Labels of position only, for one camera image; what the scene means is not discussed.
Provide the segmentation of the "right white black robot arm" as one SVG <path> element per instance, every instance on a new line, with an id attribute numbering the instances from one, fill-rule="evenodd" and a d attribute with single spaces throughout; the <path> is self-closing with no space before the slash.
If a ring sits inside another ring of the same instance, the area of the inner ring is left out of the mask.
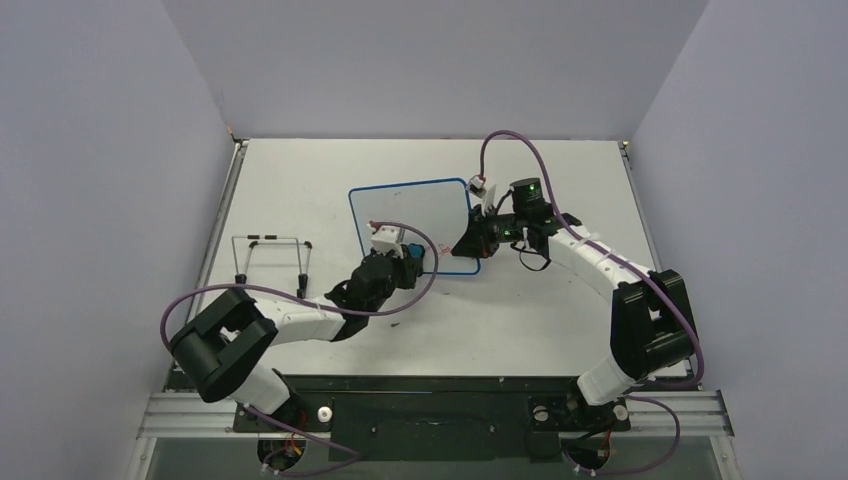
<path id="1" fill-rule="evenodd" d="M 610 305 L 610 352 L 569 382 L 557 403 L 566 424 L 588 429 L 622 422 L 625 394 L 666 367 L 701 358 L 686 287 L 675 271 L 654 271 L 617 254 L 546 200 L 538 178 L 512 182 L 501 198 L 480 176 L 467 189 L 480 202 L 469 211 L 453 256 L 490 258 L 507 244 L 567 269 Z"/>

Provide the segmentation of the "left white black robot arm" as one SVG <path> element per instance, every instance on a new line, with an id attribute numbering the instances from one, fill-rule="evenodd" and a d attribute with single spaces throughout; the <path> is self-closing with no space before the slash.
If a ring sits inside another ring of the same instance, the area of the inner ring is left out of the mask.
<path id="1" fill-rule="evenodd" d="M 411 290 L 424 273 L 425 249 L 372 251 L 349 279 L 323 297 L 281 302 L 251 297 L 245 286 L 223 292 L 163 343 L 206 403 L 231 398 L 272 429 L 295 426 L 305 408 L 298 394 L 260 360 L 272 346 L 339 342 L 358 334 L 396 290 Z"/>

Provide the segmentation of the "blue framed whiteboard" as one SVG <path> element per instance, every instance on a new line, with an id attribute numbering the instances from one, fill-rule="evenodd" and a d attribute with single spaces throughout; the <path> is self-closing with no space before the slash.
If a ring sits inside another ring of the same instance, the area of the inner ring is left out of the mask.
<path id="1" fill-rule="evenodd" d="M 364 254 L 371 247 L 372 221 L 394 221 L 417 228 L 435 244 L 432 250 L 419 235 L 407 231 L 406 243 L 422 245 L 427 254 L 424 272 L 432 271 L 433 256 L 439 258 L 440 275 L 472 276 L 481 270 L 478 259 L 455 257 L 452 248 L 466 231 L 472 203 L 467 184 L 460 178 L 361 186 L 348 193 L 354 225 Z"/>

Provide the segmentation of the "blue and black eraser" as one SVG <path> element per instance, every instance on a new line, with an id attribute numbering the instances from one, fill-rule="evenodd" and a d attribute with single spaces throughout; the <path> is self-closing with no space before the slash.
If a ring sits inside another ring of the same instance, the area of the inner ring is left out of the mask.
<path id="1" fill-rule="evenodd" d="M 414 243 L 408 244 L 406 249 L 408 256 L 416 261 L 422 261 L 427 252 L 427 249 L 423 245 Z"/>

